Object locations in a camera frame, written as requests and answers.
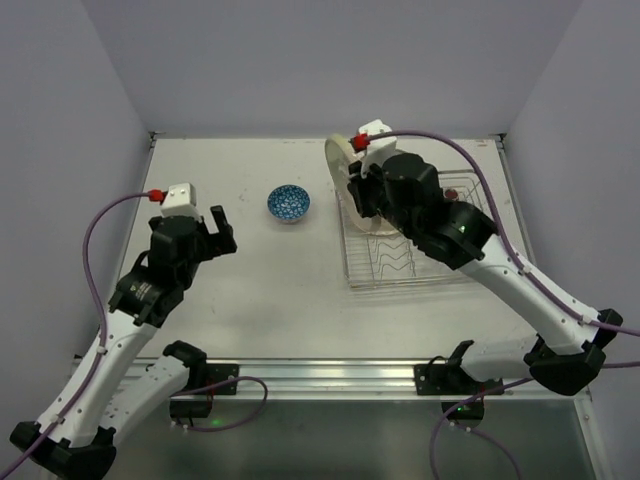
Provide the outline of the blue patterned bowl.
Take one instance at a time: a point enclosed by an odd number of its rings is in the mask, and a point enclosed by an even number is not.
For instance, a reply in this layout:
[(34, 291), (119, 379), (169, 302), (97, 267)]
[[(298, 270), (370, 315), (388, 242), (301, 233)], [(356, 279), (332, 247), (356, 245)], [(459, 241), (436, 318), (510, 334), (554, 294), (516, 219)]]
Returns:
[(267, 210), (279, 222), (294, 224), (308, 213), (311, 198), (308, 192), (293, 184), (276, 187), (267, 197)]

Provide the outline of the cream plate front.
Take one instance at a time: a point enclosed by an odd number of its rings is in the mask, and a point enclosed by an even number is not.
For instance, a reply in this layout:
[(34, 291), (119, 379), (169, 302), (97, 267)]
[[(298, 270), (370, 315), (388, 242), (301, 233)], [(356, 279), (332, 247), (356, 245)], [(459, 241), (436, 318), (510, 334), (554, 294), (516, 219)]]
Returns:
[(374, 236), (392, 236), (397, 230), (386, 220), (378, 216), (363, 218), (356, 210), (353, 197), (348, 191), (349, 166), (358, 160), (346, 137), (332, 134), (324, 144), (325, 159), (332, 177), (336, 192), (339, 194), (344, 209), (359, 230)]

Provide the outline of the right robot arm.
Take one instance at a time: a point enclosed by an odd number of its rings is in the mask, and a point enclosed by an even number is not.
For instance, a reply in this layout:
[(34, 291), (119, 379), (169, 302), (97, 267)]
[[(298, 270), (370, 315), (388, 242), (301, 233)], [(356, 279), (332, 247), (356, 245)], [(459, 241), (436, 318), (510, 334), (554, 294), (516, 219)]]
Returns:
[(572, 396), (606, 360), (622, 317), (573, 299), (519, 253), (507, 250), (494, 220), (471, 203), (449, 198), (437, 169), (397, 153), (367, 174), (361, 162), (341, 168), (356, 215), (389, 223), (428, 258), (483, 285), (535, 331), (520, 340), (465, 340), (427, 378), (461, 391), (503, 378), (532, 378)]

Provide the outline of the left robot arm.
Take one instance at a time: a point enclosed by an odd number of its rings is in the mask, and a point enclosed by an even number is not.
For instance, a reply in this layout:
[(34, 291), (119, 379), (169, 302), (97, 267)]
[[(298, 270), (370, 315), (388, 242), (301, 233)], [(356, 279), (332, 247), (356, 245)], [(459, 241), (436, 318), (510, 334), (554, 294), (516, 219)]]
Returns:
[(183, 301), (201, 263), (237, 250), (222, 206), (201, 216), (156, 216), (150, 247), (116, 284), (98, 336), (57, 399), (35, 421), (16, 425), (11, 443), (60, 479), (102, 479), (117, 445), (159, 403), (204, 385), (207, 355), (184, 342), (169, 344), (146, 375), (118, 389), (141, 349)]

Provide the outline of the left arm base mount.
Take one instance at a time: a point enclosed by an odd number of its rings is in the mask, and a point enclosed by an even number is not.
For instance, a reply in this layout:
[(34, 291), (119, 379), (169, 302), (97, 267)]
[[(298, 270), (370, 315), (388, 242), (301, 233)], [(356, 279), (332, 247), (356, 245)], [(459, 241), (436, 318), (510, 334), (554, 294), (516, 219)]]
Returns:
[[(196, 374), (190, 374), (185, 387), (180, 391), (194, 390), (197, 388), (214, 385), (225, 380), (235, 378), (240, 373), (240, 366), (233, 363), (208, 363), (205, 367), (200, 367)], [(169, 416), (176, 423), (180, 421), (193, 422), (195, 419), (207, 418), (213, 408), (215, 394), (235, 395), (236, 384), (226, 385), (218, 389), (210, 390), (201, 394), (196, 399), (178, 397), (171, 399), (169, 403)]]

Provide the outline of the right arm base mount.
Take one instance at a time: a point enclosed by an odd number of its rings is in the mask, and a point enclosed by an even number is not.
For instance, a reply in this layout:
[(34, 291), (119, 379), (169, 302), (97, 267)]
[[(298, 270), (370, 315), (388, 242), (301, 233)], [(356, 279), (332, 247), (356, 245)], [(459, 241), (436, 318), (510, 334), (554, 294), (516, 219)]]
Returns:
[[(461, 368), (463, 354), (473, 344), (472, 340), (461, 342), (453, 353), (445, 358), (441, 355), (433, 357), (426, 363), (413, 366), (413, 380), (416, 394), (419, 396), (466, 396), (484, 392), (485, 390), (502, 386), (503, 381), (487, 380), (479, 382), (472, 379)], [(479, 399), (471, 404), (457, 407), (447, 416), (465, 426), (478, 426), (484, 418), (484, 400)]]

